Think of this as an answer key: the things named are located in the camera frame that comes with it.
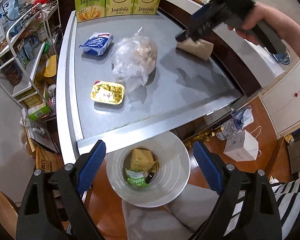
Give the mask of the large kraft paper cup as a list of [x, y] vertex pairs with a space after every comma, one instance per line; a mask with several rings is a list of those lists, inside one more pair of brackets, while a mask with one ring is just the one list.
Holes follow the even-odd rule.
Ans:
[[191, 38], [187, 38], [185, 41], [177, 42], [177, 48], [207, 61], [212, 54], [213, 43], [202, 39], [194, 41]]

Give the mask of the clear bag of scraps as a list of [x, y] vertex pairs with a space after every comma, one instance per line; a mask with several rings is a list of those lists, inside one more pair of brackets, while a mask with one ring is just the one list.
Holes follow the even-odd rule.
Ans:
[[130, 93], [146, 85], [157, 66], [157, 58], [157, 44], [143, 35], [141, 27], [133, 36], [114, 45], [110, 56], [113, 76]]

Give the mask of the green white snack bag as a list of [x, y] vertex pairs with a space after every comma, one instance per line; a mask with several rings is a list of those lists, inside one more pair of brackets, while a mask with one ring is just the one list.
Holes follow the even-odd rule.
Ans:
[[147, 187], [143, 171], [132, 171], [125, 169], [126, 182], [132, 187]]

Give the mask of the blue white tissue pack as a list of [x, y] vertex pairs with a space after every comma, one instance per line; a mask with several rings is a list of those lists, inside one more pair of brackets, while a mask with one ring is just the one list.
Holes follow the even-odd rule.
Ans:
[[95, 56], [102, 56], [110, 44], [112, 43], [114, 37], [110, 33], [93, 33], [86, 42], [79, 45], [85, 53]]

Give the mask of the gold foil butter pack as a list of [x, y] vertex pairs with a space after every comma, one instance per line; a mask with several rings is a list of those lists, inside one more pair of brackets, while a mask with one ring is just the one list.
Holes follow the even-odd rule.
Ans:
[[120, 83], [96, 81], [90, 92], [90, 99], [97, 103], [119, 105], [123, 102], [125, 87]]

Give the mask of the yellow cartoon rabbit box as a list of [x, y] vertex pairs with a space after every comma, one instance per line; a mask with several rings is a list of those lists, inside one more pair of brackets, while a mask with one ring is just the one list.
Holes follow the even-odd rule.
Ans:
[[150, 150], [135, 148], [131, 153], [130, 169], [132, 171], [148, 172], [155, 162], [156, 159]]

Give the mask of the white round trash bin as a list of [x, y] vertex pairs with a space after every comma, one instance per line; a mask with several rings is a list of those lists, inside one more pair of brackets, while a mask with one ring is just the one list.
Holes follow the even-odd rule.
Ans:
[[[126, 182], [132, 150], [150, 150], [156, 162], [143, 172], [147, 187], [132, 187]], [[190, 177], [190, 157], [185, 145], [172, 132], [165, 132], [138, 144], [107, 154], [106, 171], [113, 190], [129, 204], [153, 208], [163, 206], [182, 193]]]

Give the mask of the tan printed flour bag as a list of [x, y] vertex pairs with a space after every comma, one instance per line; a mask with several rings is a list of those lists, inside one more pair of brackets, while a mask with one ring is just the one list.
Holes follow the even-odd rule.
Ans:
[[36, 169], [49, 173], [64, 167], [63, 158], [57, 153], [49, 152], [39, 146], [36, 147]]

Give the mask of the right Jagabee face box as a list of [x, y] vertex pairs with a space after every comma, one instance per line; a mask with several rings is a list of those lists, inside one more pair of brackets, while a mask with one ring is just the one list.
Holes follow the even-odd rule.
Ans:
[[160, 0], [134, 0], [133, 15], [155, 15]]

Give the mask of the jagabee face box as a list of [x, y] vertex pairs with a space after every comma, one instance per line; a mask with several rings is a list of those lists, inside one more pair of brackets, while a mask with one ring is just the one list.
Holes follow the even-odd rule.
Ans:
[[106, 0], [105, 16], [131, 15], [134, 0]]
[[160, 0], [134, 0], [133, 15], [155, 15]]

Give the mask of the grey trousers leg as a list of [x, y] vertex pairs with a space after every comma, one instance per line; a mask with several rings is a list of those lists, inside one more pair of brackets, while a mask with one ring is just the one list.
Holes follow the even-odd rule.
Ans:
[[188, 184], [163, 208], [141, 208], [122, 201], [128, 239], [189, 239], [212, 212], [218, 194]]

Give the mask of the black white magazine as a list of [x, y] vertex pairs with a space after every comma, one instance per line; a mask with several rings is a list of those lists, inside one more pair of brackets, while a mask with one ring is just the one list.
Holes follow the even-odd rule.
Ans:
[[31, 120], [25, 120], [24, 126], [29, 134], [30, 139], [38, 146], [52, 153], [59, 153], [58, 147], [46, 128], [35, 124]]

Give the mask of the middle Jagabee face box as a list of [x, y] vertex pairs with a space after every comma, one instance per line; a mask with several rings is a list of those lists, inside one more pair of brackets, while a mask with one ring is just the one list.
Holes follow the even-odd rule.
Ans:
[[105, 16], [131, 15], [134, 0], [106, 0]]

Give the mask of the plastic water bottle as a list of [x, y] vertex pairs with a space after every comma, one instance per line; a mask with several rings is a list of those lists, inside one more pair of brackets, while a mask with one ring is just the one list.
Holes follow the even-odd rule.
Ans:
[[254, 122], [252, 108], [247, 107], [233, 113], [232, 117], [215, 130], [219, 140], [227, 140]]

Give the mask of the green white carton box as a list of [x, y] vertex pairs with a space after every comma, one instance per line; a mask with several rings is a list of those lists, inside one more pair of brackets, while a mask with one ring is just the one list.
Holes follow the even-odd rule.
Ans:
[[29, 108], [28, 116], [30, 120], [37, 121], [38, 119], [49, 114], [50, 112], [51, 112], [50, 107], [46, 105], [45, 101], [43, 101], [41, 104]]

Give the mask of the Jagabee box with fries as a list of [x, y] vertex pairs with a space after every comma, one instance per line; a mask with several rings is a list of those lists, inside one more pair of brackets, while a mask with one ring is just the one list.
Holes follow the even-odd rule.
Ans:
[[105, 17], [106, 0], [75, 0], [77, 22]]

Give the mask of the yellow envelope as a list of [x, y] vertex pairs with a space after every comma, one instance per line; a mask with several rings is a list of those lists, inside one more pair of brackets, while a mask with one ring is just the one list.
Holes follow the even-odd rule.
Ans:
[[57, 55], [52, 55], [46, 61], [44, 77], [54, 77], [57, 74]]

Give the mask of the white metal storage rack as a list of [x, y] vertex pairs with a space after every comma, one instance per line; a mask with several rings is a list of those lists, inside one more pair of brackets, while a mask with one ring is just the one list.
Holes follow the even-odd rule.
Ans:
[[44, 62], [62, 35], [58, 0], [31, 4], [18, 17], [0, 13], [0, 87], [21, 107], [45, 101]]

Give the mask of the blue white pouch bag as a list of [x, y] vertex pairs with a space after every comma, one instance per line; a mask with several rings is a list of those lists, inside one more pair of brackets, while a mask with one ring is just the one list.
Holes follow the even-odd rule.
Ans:
[[19, 18], [19, 2], [18, 0], [2, 0], [2, 15], [9, 21], [16, 21]]

